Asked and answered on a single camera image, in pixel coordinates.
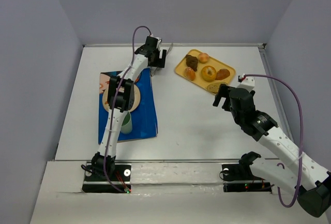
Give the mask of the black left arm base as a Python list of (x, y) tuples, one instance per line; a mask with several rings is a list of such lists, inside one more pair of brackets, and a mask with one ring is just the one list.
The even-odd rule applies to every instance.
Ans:
[(91, 161), (81, 164), (81, 169), (84, 193), (131, 193), (130, 163), (117, 163), (96, 153)]

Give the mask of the sugared round bun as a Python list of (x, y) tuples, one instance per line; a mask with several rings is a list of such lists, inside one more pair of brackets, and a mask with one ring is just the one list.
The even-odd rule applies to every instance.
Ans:
[(195, 71), (191, 67), (185, 68), (184, 77), (190, 81), (195, 80)]

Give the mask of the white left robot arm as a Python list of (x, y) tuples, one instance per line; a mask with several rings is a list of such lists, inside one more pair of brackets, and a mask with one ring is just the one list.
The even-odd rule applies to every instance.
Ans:
[(134, 103), (134, 83), (147, 67), (162, 68), (165, 65), (166, 50), (161, 50), (162, 39), (147, 36), (145, 44), (133, 48), (131, 63), (116, 76), (110, 76), (107, 102), (109, 114), (102, 141), (91, 160), (92, 171), (110, 180), (115, 170), (116, 147), (125, 116)]

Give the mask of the metal tongs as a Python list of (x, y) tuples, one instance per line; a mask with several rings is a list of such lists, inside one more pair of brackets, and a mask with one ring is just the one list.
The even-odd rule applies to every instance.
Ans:
[[(169, 53), (172, 51), (173, 46), (174, 46), (174, 43), (172, 42), (170, 44), (169, 48), (167, 49), (166, 56), (168, 56)], [(152, 70), (150, 73), (150, 76), (153, 77), (159, 69), (160, 69), (159, 67), (156, 67), (154, 70)]]

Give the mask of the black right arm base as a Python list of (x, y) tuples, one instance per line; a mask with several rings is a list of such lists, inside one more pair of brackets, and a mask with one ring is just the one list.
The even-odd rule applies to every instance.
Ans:
[(223, 191), (231, 192), (272, 192), (273, 185), (266, 180), (252, 174), (250, 166), (261, 158), (255, 152), (242, 155), (237, 163), (226, 163), (219, 173), (223, 181)]

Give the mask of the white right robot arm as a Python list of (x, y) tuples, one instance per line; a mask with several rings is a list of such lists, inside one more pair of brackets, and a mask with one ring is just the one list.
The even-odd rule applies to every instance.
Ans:
[(242, 83), (226, 88), (227, 102), (182, 77), (184, 54), (175, 50), (153, 80), (163, 159), (234, 159), (257, 153), (252, 172), (274, 181), (312, 216), (330, 206), (329, 172), (282, 131), (279, 115), (257, 48), (212, 49), (233, 66)]

